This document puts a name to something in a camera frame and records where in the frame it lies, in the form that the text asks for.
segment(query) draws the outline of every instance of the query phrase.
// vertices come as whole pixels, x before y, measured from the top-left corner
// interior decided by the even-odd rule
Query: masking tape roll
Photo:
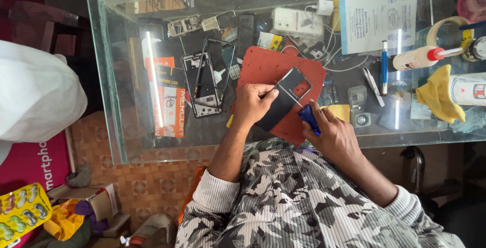
[[[439,38],[437,38],[437,32],[439,31],[439,28],[445,23],[445,22],[452,22],[456,23],[459,26],[464,26],[464,25],[469,25],[471,22],[469,22],[468,19],[461,17],[461,16],[453,16],[446,18],[444,20],[438,21],[435,23],[429,30],[429,33],[427,34],[427,45],[428,46],[437,46],[437,41]],[[451,56],[456,56],[459,54],[464,53],[464,51],[471,45],[472,39],[474,38],[474,30],[473,29],[466,29],[462,31],[462,43],[460,48],[462,48],[461,51],[446,54],[445,57],[451,57]]]

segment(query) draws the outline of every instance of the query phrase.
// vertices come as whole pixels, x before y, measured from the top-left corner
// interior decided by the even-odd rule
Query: spray can
[[[451,75],[449,95],[455,104],[486,106],[486,72]]]
[[[444,58],[446,54],[460,51],[461,48],[444,50],[435,46],[422,46],[417,49],[409,50],[393,58],[393,67],[396,70],[409,70],[435,65],[438,60]]]

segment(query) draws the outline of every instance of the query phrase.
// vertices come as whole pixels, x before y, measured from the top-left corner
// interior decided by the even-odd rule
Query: red rubber mat
[[[322,68],[320,62],[300,58],[293,54],[284,54],[257,46],[249,47],[246,50],[243,63],[241,65],[238,88],[245,83],[265,83],[275,85],[274,80],[278,81],[292,68],[297,67],[302,74],[313,85],[312,89],[300,101],[301,105],[306,105],[309,99],[317,101],[321,93],[322,83],[326,77],[326,70]],[[297,86],[296,90],[303,89],[304,86]],[[300,106],[294,108],[272,128],[270,133],[280,137],[294,145],[301,145],[305,138],[302,135],[302,120],[297,115]]]

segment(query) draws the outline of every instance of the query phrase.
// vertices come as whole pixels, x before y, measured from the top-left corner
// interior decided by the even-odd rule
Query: patterned floor
[[[194,169],[208,165],[217,149],[217,146],[178,149],[179,154],[196,159],[190,161],[113,165],[103,112],[76,121],[70,129],[76,165],[91,165],[93,185],[114,183],[118,207],[122,213],[131,215],[133,230],[150,214],[165,213],[177,220]],[[161,149],[155,154],[167,156],[173,152]]]

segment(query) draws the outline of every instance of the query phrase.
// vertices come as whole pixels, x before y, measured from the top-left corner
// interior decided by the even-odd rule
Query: shirt button
[[[307,220],[307,224],[308,224],[309,226],[314,227],[314,226],[316,226],[316,225],[317,225],[317,220],[315,220],[314,218],[308,218],[308,220]]]

